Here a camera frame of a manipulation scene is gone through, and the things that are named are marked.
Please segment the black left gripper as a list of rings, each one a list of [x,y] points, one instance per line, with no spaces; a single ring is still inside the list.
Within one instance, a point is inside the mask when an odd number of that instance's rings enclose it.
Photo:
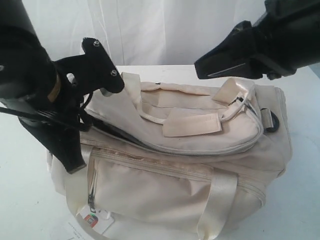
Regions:
[[[88,101],[82,99],[80,105],[66,112],[32,109],[23,106],[31,95],[0,97],[5,105],[0,112],[16,116],[21,125],[35,137],[63,165],[69,174],[86,166],[81,152],[80,132],[88,130],[88,114],[85,107]]]

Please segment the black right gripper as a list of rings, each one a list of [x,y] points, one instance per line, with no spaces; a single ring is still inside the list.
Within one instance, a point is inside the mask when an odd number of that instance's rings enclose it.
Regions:
[[[254,23],[238,23],[223,41],[194,62],[201,80],[291,76],[320,61],[320,2],[266,0]]]

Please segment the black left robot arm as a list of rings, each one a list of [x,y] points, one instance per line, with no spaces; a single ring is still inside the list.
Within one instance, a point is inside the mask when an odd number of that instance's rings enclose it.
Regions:
[[[81,154],[81,98],[42,47],[24,4],[0,3],[0,101],[69,174],[85,167]]]

